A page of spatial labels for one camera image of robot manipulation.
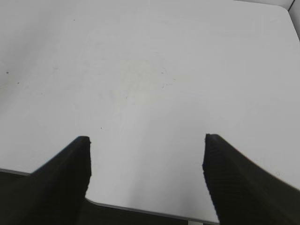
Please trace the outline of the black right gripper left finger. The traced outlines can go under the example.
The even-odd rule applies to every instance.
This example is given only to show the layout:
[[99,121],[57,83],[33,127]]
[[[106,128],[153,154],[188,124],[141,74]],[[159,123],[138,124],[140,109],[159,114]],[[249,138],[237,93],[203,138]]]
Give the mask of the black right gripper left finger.
[[91,141],[79,136],[30,175],[0,190],[2,225],[75,225],[91,177]]

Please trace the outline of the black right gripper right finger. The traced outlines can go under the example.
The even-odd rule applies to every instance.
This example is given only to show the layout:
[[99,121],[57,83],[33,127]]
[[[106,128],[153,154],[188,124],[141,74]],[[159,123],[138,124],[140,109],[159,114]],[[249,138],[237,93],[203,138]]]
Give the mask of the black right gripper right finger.
[[217,134],[205,136],[203,175],[221,225],[298,225],[300,191]]

